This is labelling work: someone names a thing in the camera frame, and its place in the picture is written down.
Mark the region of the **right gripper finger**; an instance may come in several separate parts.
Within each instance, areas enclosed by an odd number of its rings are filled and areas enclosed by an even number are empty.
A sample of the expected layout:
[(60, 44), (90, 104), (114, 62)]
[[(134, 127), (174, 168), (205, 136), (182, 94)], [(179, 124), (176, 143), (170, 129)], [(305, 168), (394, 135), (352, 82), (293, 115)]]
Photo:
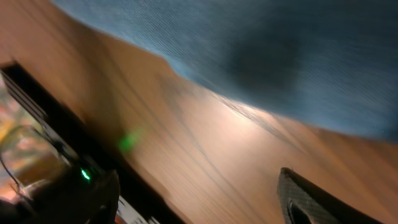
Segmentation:
[(280, 170), (278, 197), (288, 224), (379, 223), (286, 167)]

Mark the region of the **light blue jeans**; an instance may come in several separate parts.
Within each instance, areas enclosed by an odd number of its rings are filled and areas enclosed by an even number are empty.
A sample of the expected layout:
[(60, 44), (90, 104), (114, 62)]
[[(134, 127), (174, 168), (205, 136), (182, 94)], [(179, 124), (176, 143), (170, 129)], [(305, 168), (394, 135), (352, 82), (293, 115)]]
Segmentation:
[(232, 100), (397, 141), (396, 0), (56, 0)]

